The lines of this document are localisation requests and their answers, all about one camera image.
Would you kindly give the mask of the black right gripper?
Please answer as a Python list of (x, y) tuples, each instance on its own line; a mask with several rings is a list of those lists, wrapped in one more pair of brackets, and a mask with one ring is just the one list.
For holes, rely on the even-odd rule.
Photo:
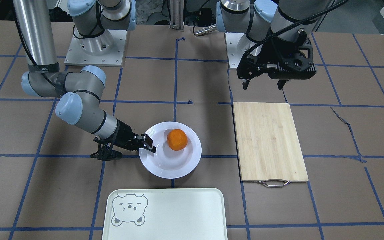
[(98, 160), (113, 160), (122, 158), (123, 154), (113, 149), (113, 146), (118, 146), (123, 149), (146, 149), (149, 152), (155, 153), (156, 146), (153, 145), (153, 140), (148, 134), (137, 135), (131, 127), (119, 119), (116, 120), (116, 129), (111, 135), (111, 141), (102, 138), (94, 138), (94, 142), (98, 143), (98, 150), (91, 154), (90, 157)]

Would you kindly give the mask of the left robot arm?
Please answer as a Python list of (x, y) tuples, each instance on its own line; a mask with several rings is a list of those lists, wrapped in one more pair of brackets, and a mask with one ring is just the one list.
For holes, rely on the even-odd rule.
[(328, 0), (220, 0), (216, 25), (220, 32), (242, 34), (237, 77), (244, 89), (262, 74), (278, 80), (307, 80), (316, 73), (308, 38), (319, 17), (300, 21), (326, 10)]

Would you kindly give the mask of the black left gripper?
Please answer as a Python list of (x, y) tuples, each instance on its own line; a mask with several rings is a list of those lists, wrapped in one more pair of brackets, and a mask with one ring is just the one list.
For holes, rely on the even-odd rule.
[(251, 79), (267, 73), (278, 79), (282, 90), (287, 80), (305, 80), (313, 77), (313, 49), (306, 33), (300, 33), (295, 42), (274, 37), (262, 44), (259, 55), (247, 54), (237, 67), (237, 76), (247, 90)]

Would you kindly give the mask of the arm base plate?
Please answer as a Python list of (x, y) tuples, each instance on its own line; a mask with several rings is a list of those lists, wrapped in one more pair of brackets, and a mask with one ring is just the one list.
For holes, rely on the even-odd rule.
[(107, 29), (95, 38), (73, 36), (64, 63), (70, 66), (122, 67), (127, 31)]
[(256, 44), (245, 33), (234, 32), (225, 33), (225, 42), (230, 70), (236, 70), (245, 51)]

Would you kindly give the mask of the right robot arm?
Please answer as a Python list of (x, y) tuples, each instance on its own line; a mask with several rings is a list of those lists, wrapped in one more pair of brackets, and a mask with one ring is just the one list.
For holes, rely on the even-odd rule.
[(133, 31), (137, 21), (134, 0), (69, 0), (74, 21), (73, 40), (66, 58), (82, 60), (79, 73), (61, 71), (45, 0), (14, 0), (12, 8), (28, 71), (21, 78), (23, 91), (35, 97), (59, 98), (55, 115), (70, 125), (95, 136), (97, 152), (92, 158), (108, 161), (123, 155), (114, 146), (129, 151), (156, 147), (147, 134), (137, 135), (131, 127), (100, 108), (106, 74), (100, 68), (116, 66), (123, 50), (112, 32)]

